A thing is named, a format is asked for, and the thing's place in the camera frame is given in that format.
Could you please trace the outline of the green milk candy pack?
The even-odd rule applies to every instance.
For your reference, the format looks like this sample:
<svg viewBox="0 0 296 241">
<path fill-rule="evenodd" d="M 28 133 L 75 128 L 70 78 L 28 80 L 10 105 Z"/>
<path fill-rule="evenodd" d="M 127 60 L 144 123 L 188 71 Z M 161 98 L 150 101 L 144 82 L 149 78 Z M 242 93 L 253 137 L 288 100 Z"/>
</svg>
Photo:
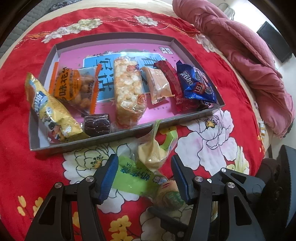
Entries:
<svg viewBox="0 0 296 241">
<path fill-rule="evenodd" d="M 118 170 L 112 188 L 138 196 L 154 198 L 161 184 L 168 178 L 159 172 L 177 144 L 177 128 L 163 128 L 165 136 L 162 144 L 157 141 L 160 121 L 154 122 L 152 130 L 131 143 L 118 147 Z"/>
</svg>

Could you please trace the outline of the yellow bread snack pack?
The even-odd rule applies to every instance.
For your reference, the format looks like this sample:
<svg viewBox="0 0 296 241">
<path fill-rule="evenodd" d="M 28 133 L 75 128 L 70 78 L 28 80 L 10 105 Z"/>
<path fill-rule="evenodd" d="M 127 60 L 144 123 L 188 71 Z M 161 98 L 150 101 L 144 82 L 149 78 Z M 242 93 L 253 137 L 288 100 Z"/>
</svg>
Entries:
<svg viewBox="0 0 296 241">
<path fill-rule="evenodd" d="M 52 97 L 29 72 L 25 80 L 25 92 L 31 109 L 46 128 L 51 143 L 72 142 L 89 137 L 66 107 Z"/>
</svg>

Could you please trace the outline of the red wafer snack bar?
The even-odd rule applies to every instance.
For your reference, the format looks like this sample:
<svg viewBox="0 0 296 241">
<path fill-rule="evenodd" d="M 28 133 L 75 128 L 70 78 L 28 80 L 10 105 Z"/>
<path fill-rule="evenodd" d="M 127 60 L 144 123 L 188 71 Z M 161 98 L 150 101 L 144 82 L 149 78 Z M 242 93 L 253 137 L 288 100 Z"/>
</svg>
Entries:
<svg viewBox="0 0 296 241">
<path fill-rule="evenodd" d="M 190 100 L 183 97 L 183 91 L 177 72 L 168 61 L 160 60 L 154 64 L 154 67 L 161 70 L 169 82 L 171 92 L 175 96 L 176 109 L 179 113 L 191 109 L 201 110 L 205 107 L 199 100 Z"/>
</svg>

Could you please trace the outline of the dark brown jelly roll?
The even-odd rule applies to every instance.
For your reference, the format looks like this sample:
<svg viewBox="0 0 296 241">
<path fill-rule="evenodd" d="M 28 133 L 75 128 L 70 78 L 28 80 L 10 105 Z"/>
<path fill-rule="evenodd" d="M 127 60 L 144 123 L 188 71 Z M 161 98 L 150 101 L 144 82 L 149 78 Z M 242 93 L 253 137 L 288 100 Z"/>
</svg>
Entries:
<svg viewBox="0 0 296 241">
<path fill-rule="evenodd" d="M 110 133 L 110 120 L 108 114 L 90 114 L 84 117 L 84 132 L 91 136 L 97 137 Z"/>
</svg>

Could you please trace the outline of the blue Oreo cookie pack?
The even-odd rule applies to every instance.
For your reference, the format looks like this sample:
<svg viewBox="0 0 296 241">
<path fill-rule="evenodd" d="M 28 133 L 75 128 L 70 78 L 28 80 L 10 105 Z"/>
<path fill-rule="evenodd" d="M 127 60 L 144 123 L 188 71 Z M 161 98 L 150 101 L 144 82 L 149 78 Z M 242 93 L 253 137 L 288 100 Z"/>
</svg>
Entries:
<svg viewBox="0 0 296 241">
<path fill-rule="evenodd" d="M 181 61 L 176 67 L 184 98 L 216 103 L 216 94 L 202 70 Z"/>
</svg>

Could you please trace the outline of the orange wafer biscuit pack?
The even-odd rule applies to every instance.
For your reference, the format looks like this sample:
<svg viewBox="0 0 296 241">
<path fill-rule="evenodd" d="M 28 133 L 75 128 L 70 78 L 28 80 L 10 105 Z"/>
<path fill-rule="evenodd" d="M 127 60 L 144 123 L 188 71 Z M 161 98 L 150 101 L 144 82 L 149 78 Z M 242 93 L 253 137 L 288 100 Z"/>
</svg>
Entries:
<svg viewBox="0 0 296 241">
<path fill-rule="evenodd" d="M 166 98 L 174 97 L 170 84 L 161 70 L 142 67 L 141 71 L 145 73 L 152 104 L 158 104 Z"/>
</svg>

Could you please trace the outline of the rice cracker snack pack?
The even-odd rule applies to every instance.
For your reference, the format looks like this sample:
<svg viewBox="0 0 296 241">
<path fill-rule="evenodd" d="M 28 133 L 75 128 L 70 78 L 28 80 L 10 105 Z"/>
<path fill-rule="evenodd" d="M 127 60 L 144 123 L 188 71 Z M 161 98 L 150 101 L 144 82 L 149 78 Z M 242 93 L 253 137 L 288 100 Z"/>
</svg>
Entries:
<svg viewBox="0 0 296 241">
<path fill-rule="evenodd" d="M 117 125 L 136 126 L 147 108 L 140 68 L 135 58 L 121 56 L 114 60 L 114 102 Z"/>
</svg>

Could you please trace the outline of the orange peanut snack pack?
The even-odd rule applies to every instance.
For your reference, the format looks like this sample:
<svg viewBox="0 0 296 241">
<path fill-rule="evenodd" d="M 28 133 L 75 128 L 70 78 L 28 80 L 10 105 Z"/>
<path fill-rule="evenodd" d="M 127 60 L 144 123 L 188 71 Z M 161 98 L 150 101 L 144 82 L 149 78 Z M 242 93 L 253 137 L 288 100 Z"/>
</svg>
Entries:
<svg viewBox="0 0 296 241">
<path fill-rule="evenodd" d="M 93 114 L 99 92 L 98 75 L 102 65 L 72 69 L 55 62 L 49 93 L 83 114 Z"/>
</svg>

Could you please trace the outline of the green round cake pack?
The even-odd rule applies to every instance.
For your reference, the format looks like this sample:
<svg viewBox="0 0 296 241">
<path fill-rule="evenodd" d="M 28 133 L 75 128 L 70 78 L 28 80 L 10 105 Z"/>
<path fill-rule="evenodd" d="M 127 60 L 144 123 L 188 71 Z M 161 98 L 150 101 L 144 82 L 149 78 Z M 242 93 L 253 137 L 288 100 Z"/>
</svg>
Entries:
<svg viewBox="0 0 296 241">
<path fill-rule="evenodd" d="M 178 210 L 185 204 L 175 180 L 168 180 L 159 187 L 153 203 L 158 208 L 170 211 Z"/>
</svg>

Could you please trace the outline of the red floral cloth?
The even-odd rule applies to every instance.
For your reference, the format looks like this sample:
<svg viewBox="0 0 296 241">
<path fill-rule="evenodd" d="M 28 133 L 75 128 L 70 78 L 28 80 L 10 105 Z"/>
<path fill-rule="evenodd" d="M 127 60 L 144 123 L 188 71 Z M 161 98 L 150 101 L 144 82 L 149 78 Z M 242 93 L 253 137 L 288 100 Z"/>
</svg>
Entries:
<svg viewBox="0 0 296 241">
<path fill-rule="evenodd" d="M 1 221 L 15 240 L 24 240 L 34 216 L 58 181 L 74 184 L 105 163 L 111 154 L 133 147 L 134 139 L 41 156 L 29 149 L 28 72 L 38 76 L 52 47 L 62 41 L 109 32 L 162 34 L 177 39 L 198 60 L 218 88 L 225 106 L 212 116 L 172 130 L 173 154 L 198 175 L 221 168 L 255 175 L 265 154 L 258 122 L 240 79 L 216 53 L 194 39 L 197 30 L 184 20 L 143 9 L 80 9 L 40 23 L 17 44 L 1 67 Z"/>
</svg>

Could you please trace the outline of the grey cardboard box tray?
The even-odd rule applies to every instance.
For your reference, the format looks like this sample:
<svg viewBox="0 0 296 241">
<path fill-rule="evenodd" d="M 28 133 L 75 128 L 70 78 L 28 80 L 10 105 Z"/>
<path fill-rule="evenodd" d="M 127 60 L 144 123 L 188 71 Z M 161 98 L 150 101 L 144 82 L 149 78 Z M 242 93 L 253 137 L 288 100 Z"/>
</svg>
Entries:
<svg viewBox="0 0 296 241">
<path fill-rule="evenodd" d="M 177 70 L 177 82 L 202 108 L 179 111 L 168 78 L 154 83 L 157 63 Z M 35 84 L 29 117 L 31 151 L 67 152 L 211 115 L 224 101 L 200 63 L 177 39 L 149 33 L 105 33 L 56 44 Z"/>
</svg>

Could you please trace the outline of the pink quilted blanket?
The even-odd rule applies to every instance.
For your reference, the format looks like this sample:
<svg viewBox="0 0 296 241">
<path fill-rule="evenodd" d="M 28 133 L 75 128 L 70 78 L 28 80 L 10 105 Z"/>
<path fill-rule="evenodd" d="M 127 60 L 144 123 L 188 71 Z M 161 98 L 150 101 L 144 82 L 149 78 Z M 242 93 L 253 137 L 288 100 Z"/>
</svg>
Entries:
<svg viewBox="0 0 296 241">
<path fill-rule="evenodd" d="M 261 118 L 283 138 L 293 124 L 295 108 L 266 42 L 209 1 L 173 1 L 172 6 L 178 17 L 209 37 L 244 77 L 255 95 Z"/>
</svg>

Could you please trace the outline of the black television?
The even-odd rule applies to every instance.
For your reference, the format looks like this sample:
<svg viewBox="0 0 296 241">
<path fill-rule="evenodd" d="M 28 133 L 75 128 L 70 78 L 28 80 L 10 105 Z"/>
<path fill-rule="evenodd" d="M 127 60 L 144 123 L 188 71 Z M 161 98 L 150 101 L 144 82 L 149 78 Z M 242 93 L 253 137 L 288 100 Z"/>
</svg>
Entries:
<svg viewBox="0 0 296 241">
<path fill-rule="evenodd" d="M 268 22 L 259 28 L 257 34 L 266 42 L 269 49 L 281 63 L 292 56 L 292 50 L 283 36 Z"/>
</svg>

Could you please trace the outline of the pink Chinese workbook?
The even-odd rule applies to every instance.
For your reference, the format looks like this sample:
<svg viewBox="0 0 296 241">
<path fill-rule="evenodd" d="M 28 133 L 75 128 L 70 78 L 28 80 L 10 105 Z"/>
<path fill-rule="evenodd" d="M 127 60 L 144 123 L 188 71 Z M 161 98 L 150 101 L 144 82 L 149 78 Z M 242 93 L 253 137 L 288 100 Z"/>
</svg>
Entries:
<svg viewBox="0 0 296 241">
<path fill-rule="evenodd" d="M 161 70 L 140 68 L 138 61 L 129 56 L 120 56 L 107 62 L 113 65 L 112 111 L 119 128 L 136 126 L 147 109 L 141 72 L 145 72 L 147 76 L 152 105 L 173 98 L 176 109 L 182 109 L 182 100 L 173 94 L 170 83 Z M 53 97 L 79 110 L 85 119 L 94 117 L 101 70 L 103 70 L 101 63 L 89 68 L 62 68 L 55 81 Z"/>
</svg>

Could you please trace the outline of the dark patterned pillow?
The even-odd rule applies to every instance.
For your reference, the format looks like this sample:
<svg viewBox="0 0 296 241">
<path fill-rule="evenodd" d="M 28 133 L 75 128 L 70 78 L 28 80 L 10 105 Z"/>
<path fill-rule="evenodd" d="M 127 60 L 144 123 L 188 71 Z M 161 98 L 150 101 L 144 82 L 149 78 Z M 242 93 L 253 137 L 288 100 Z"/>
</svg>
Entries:
<svg viewBox="0 0 296 241">
<path fill-rule="evenodd" d="M 65 6 L 68 6 L 68 5 L 71 5 L 71 4 L 74 4 L 74 3 L 77 3 L 77 2 L 80 2 L 81 0 L 64 0 L 64 1 L 61 1 L 59 3 L 56 3 L 54 5 L 52 5 L 49 9 L 48 9 L 48 13 L 50 12 L 53 12 L 55 10 L 58 10 L 60 8 L 63 8 Z"/>
</svg>

